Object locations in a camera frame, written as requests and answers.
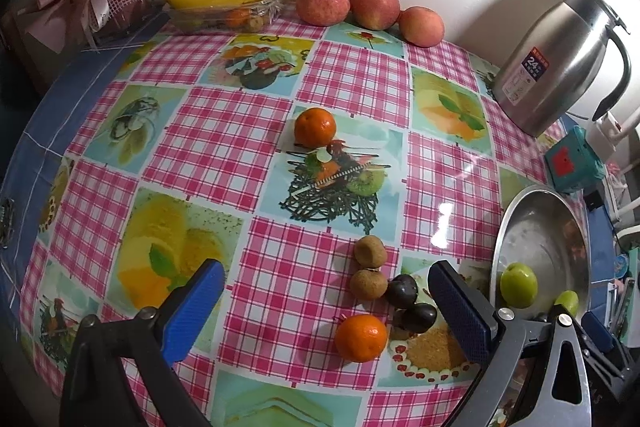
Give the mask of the small green apple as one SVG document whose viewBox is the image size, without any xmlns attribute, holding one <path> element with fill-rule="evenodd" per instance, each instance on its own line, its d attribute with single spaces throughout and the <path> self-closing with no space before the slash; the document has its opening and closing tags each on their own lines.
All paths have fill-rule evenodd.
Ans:
<svg viewBox="0 0 640 427">
<path fill-rule="evenodd" d="M 555 298 L 555 306 L 561 306 L 571 317 L 576 317 L 576 313 L 579 308 L 579 297 L 576 291 L 562 291 L 562 293 Z"/>
</svg>

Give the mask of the stainless steel bowl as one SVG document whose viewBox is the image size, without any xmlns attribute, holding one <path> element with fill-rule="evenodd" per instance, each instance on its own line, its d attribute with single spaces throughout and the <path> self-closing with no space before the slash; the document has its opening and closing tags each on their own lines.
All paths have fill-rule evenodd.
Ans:
<svg viewBox="0 0 640 427">
<path fill-rule="evenodd" d="M 575 317 L 588 310 L 590 298 L 590 252 L 587 236 L 570 206 L 542 185 L 529 185 L 506 207 L 492 256 L 489 302 L 506 305 L 500 277 L 509 265 L 521 262 L 533 270 L 538 293 L 532 305 L 514 311 L 521 319 L 533 320 L 548 312 L 563 291 L 575 291 Z"/>
</svg>

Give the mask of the glass cup with sticker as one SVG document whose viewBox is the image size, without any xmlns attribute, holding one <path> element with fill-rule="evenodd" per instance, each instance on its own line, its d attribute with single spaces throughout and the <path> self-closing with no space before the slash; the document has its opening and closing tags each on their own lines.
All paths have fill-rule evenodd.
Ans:
<svg viewBox="0 0 640 427">
<path fill-rule="evenodd" d="M 0 205 L 0 247 L 9 246 L 14 231 L 15 202 L 12 198 L 2 199 Z"/>
</svg>

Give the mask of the brown kiwi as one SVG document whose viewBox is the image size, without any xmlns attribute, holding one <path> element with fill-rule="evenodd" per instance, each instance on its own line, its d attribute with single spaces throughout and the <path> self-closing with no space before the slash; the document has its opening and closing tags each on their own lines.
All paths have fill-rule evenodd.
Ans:
<svg viewBox="0 0 640 427">
<path fill-rule="evenodd" d="M 387 251 L 378 236 L 366 235 L 354 245 L 356 261 L 366 269 L 378 269 L 387 261 Z"/>
<path fill-rule="evenodd" d="M 380 271 L 360 269 L 352 274 L 349 289 L 352 295 L 359 300 L 376 300 L 385 294 L 387 279 Z"/>
</svg>

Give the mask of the dark plum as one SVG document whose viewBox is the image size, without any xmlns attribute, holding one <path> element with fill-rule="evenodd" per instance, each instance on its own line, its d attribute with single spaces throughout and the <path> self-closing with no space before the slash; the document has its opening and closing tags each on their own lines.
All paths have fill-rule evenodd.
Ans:
<svg viewBox="0 0 640 427">
<path fill-rule="evenodd" d="M 415 303 L 407 309 L 397 310 L 393 325 L 413 334 L 426 333 L 437 320 L 437 309 L 429 303 Z"/>
<path fill-rule="evenodd" d="M 387 283 L 384 297 L 392 307 L 407 309 L 416 303 L 418 295 L 416 280 L 409 274 L 399 274 Z"/>
</svg>

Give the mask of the middle red apple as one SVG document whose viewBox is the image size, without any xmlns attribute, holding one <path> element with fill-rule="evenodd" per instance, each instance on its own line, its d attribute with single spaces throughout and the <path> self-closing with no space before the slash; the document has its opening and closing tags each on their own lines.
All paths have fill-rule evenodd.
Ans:
<svg viewBox="0 0 640 427">
<path fill-rule="evenodd" d="M 349 0 L 352 18 L 371 30 L 391 28 L 400 15 L 399 0 Z"/>
</svg>

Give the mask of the black power brick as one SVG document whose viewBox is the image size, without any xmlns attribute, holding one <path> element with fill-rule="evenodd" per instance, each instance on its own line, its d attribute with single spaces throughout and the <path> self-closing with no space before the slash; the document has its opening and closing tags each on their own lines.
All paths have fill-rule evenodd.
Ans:
<svg viewBox="0 0 640 427">
<path fill-rule="evenodd" d="M 592 190 L 584 195 L 584 202 L 589 212 L 604 206 L 604 200 L 598 190 Z"/>
</svg>

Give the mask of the blue cloth under tablecloth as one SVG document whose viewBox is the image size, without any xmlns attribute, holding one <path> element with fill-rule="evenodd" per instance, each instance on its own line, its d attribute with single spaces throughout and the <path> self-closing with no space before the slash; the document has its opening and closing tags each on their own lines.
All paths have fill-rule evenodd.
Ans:
<svg viewBox="0 0 640 427">
<path fill-rule="evenodd" d="M 1 251 L 1 313 L 17 317 L 41 207 L 70 142 L 133 49 L 168 16 L 159 12 L 131 36 L 79 52 L 52 84 L 26 124 L 9 161 L 1 198 L 13 202 L 12 233 Z"/>
</svg>

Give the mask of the red apple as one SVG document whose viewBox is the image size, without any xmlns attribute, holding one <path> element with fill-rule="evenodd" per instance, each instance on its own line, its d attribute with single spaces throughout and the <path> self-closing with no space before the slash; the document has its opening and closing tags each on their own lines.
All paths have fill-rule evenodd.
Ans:
<svg viewBox="0 0 640 427">
<path fill-rule="evenodd" d="M 352 18 L 371 30 L 391 28 L 400 15 L 399 0 L 349 0 Z"/>
<path fill-rule="evenodd" d="M 437 46 L 445 35 L 445 24 L 433 10 L 424 6 L 410 6 L 403 10 L 398 20 L 401 37 L 421 48 Z"/>
<path fill-rule="evenodd" d="M 349 0 L 296 0 L 299 18 L 314 26 L 328 27 L 341 23 L 349 10 Z"/>
</svg>

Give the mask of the checkered fruit-print tablecloth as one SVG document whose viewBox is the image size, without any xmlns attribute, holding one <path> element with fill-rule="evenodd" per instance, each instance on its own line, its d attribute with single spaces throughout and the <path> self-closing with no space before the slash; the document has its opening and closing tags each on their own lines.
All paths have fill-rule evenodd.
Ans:
<svg viewBox="0 0 640 427">
<path fill-rule="evenodd" d="M 469 386 L 445 325 L 373 361 L 336 353 L 352 247 L 378 236 L 384 274 L 424 281 L 446 259 L 486 281 L 503 211 L 547 183 L 539 138 L 514 126 L 454 44 L 407 46 L 286 16 L 253 35 L 168 23 L 133 49 L 70 142 L 40 210 L 18 309 L 37 397 L 56 398 L 81 317 L 155 305 L 205 256 L 227 286 L 176 367 L 213 424 L 437 426 Z M 336 122 L 295 143 L 311 107 Z"/>
</svg>

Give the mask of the right red apple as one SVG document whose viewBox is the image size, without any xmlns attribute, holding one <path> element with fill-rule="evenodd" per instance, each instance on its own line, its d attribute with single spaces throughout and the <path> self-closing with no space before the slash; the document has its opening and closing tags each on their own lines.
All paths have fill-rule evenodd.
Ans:
<svg viewBox="0 0 640 427">
<path fill-rule="evenodd" d="M 424 6 L 410 6 L 403 10 L 398 20 L 401 37 L 421 48 L 437 46 L 445 35 L 445 24 L 433 10 Z"/>
</svg>

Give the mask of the large green apple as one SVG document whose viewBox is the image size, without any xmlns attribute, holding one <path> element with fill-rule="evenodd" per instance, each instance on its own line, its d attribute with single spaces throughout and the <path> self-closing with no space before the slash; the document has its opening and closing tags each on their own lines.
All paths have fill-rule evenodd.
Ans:
<svg viewBox="0 0 640 427">
<path fill-rule="evenodd" d="M 500 277 L 500 294 L 503 300 L 516 309 L 530 307 L 538 295 L 538 280 L 531 267 L 522 262 L 512 262 Z"/>
</svg>

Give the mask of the orange tangerine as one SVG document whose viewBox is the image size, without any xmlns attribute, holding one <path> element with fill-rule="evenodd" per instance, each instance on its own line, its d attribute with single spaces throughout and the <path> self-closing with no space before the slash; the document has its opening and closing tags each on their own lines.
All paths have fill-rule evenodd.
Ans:
<svg viewBox="0 0 640 427">
<path fill-rule="evenodd" d="M 334 343 L 344 360 L 367 363 L 378 358 L 385 349 L 387 329 L 374 315 L 353 315 L 337 326 Z"/>
<path fill-rule="evenodd" d="M 311 150 L 327 146 L 334 139 L 335 133 L 335 119 L 324 108 L 305 109 L 294 122 L 295 143 Z"/>
</svg>

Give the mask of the left red apple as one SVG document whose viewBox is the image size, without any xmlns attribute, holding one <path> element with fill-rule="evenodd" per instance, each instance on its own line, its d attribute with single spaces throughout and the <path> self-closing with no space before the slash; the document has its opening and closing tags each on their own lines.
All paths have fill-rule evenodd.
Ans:
<svg viewBox="0 0 640 427">
<path fill-rule="evenodd" d="M 349 10 L 349 0 L 296 0 L 299 18 L 314 26 L 328 27 L 341 23 Z"/>
</svg>

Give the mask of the teal box with red label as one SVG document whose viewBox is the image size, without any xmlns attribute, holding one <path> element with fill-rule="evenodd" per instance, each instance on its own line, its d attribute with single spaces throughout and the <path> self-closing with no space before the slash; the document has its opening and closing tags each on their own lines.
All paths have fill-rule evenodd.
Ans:
<svg viewBox="0 0 640 427">
<path fill-rule="evenodd" d="M 547 150 L 544 161 L 551 174 L 551 183 L 559 193 L 572 194 L 605 177 L 602 160 L 587 143 L 586 132 L 579 126 L 568 130 Z"/>
</svg>

